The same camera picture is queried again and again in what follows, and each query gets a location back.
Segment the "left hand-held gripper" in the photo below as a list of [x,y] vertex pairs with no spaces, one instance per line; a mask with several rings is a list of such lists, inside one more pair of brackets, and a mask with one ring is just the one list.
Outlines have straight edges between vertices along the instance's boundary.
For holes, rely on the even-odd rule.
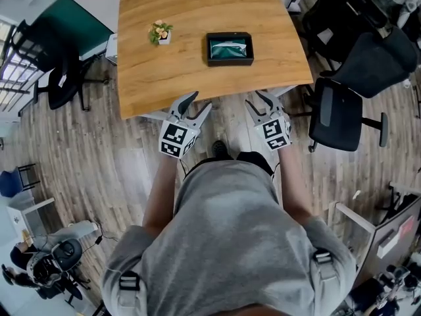
[[212,102],[207,102],[194,117],[185,117],[188,107],[194,102],[199,92],[187,93],[173,102],[170,114],[159,112],[162,121],[159,136],[159,151],[170,157],[181,159],[194,145],[200,127],[212,109]]

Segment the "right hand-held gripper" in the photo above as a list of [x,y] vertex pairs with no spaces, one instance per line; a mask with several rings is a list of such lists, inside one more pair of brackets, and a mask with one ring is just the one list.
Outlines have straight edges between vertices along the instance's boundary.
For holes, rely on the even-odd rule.
[[[265,103],[264,113],[260,113],[249,100],[245,100],[245,106],[255,124],[255,130],[266,147],[270,151],[276,151],[291,145],[291,125],[282,116],[284,111],[280,100],[265,90],[256,91],[256,94]],[[265,122],[265,116],[274,119]]]

